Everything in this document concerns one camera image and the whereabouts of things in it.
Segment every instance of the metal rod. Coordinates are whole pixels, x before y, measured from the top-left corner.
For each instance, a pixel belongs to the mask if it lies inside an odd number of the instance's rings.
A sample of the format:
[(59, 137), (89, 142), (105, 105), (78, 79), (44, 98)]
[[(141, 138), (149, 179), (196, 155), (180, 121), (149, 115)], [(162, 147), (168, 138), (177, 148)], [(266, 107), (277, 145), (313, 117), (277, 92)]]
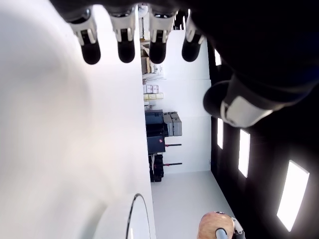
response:
[(170, 147), (170, 146), (181, 146), (181, 143), (178, 143), (178, 144), (165, 144), (165, 147)]
[(171, 166), (171, 165), (181, 165), (183, 163), (165, 163), (163, 166)]
[(216, 238), (217, 239), (228, 239), (228, 236), (223, 228), (216, 230)]

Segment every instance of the white surface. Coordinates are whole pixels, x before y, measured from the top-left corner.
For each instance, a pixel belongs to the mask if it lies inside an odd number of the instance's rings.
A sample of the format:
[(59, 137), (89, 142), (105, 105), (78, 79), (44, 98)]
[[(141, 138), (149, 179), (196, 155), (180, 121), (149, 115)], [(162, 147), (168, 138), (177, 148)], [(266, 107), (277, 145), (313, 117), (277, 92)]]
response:
[(150, 239), (150, 228), (143, 198), (129, 194), (107, 207), (99, 220), (93, 239), (134, 239), (134, 236)]
[(218, 118), (217, 120), (217, 145), (223, 149), (224, 141), (224, 122), (222, 119)]
[(164, 175), (152, 183), (157, 239), (196, 239), (204, 214), (234, 216), (210, 171)]
[(48, 1), (0, 9), (1, 238), (91, 239), (110, 203), (140, 192), (155, 239), (140, 58), (119, 60), (101, 6), (94, 66)]
[(238, 169), (247, 178), (250, 151), (250, 134), (240, 130)]
[(289, 161), (286, 182), (277, 217), (291, 231), (304, 197), (309, 173), (293, 161)]
[(186, 62), (181, 56), (184, 39), (185, 30), (172, 31), (169, 34), (166, 57), (163, 61), (164, 78), (175, 80), (209, 79), (207, 41), (203, 41), (198, 58), (193, 62)]

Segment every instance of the black fingertip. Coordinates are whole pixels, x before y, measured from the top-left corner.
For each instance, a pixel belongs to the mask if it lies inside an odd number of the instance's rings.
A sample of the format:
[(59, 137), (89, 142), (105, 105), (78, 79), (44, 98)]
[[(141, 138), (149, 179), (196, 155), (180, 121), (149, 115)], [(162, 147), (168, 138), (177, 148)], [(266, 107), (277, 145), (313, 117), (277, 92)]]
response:
[(119, 58), (124, 63), (130, 63), (135, 58), (134, 41), (118, 42)]
[(96, 40), (94, 44), (87, 44), (81, 46), (81, 48), (83, 59), (87, 64), (94, 65), (101, 59), (101, 51), (98, 40)]
[(166, 43), (151, 42), (150, 43), (150, 60), (155, 64), (160, 64), (165, 60)]
[(184, 39), (181, 55), (185, 61), (193, 62), (198, 57), (199, 50), (200, 44), (188, 42), (186, 39)]

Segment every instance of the white wall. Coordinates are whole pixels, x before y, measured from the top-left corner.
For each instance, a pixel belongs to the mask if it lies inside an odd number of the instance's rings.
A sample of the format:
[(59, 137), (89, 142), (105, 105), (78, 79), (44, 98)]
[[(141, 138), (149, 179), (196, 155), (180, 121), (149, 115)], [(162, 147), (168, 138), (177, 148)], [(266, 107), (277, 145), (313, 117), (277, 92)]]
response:
[(177, 111), (182, 121), (182, 136), (165, 138), (166, 144), (181, 143), (182, 146), (166, 148), (163, 160), (183, 165), (166, 167), (166, 173), (210, 170), (211, 121), (203, 107), (204, 94), (211, 86), (207, 41), (203, 42), (198, 58), (186, 62), (181, 55), (184, 38), (183, 30), (170, 33), (163, 62), (164, 79), (147, 82), (158, 85), (164, 93), (164, 99), (157, 100), (153, 109)]
[(234, 216), (210, 171), (164, 175), (152, 183), (157, 239), (196, 239), (202, 216)]
[(89, 66), (47, 0), (0, 1), (0, 238), (91, 239), (108, 205), (140, 192), (155, 239), (141, 61), (119, 60), (94, 13), (102, 57)]

